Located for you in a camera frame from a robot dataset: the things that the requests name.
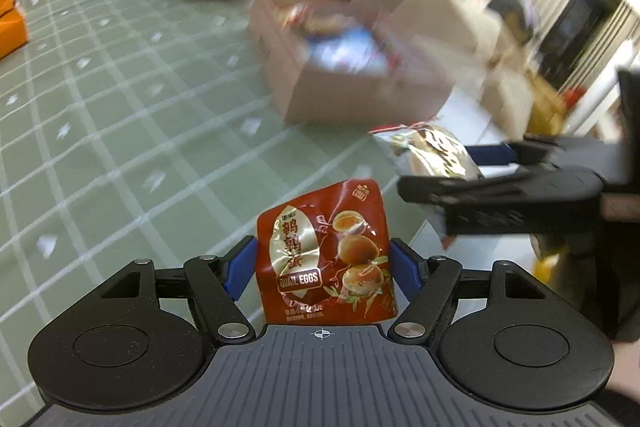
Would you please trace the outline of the yellow red snack packet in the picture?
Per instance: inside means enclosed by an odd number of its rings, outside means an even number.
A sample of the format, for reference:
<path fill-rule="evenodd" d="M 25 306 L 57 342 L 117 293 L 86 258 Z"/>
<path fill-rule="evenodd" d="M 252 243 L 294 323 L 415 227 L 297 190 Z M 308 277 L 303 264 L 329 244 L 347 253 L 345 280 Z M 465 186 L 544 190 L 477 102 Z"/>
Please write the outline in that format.
<path fill-rule="evenodd" d="M 429 122 L 377 127 L 369 135 L 384 150 L 398 176 L 483 178 L 465 146 L 448 130 Z"/>

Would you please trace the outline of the red quail eggs packet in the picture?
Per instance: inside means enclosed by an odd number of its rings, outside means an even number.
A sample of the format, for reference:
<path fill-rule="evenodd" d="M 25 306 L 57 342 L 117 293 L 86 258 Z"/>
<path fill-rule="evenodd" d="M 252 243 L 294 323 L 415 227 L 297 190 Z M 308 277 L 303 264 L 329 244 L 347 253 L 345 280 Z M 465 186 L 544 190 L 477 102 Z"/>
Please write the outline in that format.
<path fill-rule="evenodd" d="M 397 317 L 378 184 L 348 179 L 257 219 L 255 275 L 273 325 L 366 325 Z"/>

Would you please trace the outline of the dark-haired plush doll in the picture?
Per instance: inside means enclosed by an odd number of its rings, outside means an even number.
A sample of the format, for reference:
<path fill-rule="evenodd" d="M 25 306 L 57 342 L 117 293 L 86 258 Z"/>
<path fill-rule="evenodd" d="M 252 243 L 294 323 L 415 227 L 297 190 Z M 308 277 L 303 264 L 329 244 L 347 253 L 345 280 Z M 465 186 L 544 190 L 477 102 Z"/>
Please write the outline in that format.
<path fill-rule="evenodd" d="M 520 46 L 526 46 L 536 38 L 540 15 L 530 0 L 490 0 L 487 7 L 502 18 Z"/>

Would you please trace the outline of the pink storage box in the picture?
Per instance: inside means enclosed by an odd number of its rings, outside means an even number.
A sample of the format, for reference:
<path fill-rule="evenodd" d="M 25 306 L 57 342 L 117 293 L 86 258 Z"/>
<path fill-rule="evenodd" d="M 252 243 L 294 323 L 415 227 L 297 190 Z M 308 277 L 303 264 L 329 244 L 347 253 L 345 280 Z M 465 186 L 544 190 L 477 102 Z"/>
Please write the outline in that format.
<path fill-rule="evenodd" d="M 355 0 L 253 0 L 248 30 L 288 122 L 405 124 L 454 87 L 407 31 Z"/>

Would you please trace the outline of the green grid tablecloth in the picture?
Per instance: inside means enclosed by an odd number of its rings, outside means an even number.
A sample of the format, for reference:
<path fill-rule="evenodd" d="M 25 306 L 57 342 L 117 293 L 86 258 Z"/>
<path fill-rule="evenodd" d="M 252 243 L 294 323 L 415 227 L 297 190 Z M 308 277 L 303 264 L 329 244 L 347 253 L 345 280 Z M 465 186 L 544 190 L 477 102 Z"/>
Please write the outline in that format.
<path fill-rule="evenodd" d="M 134 259 L 219 255 L 259 213 L 372 178 L 413 239 L 363 127 L 273 110 L 246 0 L 17 0 L 29 42 L 1 63 L 1 421 L 40 410 L 30 340 Z"/>

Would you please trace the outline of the orange tissue box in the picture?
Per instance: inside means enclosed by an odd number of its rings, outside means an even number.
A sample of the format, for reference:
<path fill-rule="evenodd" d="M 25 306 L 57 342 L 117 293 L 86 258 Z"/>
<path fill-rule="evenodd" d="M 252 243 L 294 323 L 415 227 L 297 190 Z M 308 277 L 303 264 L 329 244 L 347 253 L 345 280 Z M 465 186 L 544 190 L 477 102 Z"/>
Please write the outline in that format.
<path fill-rule="evenodd" d="M 0 0 L 0 58 L 28 43 L 24 14 L 16 0 Z"/>

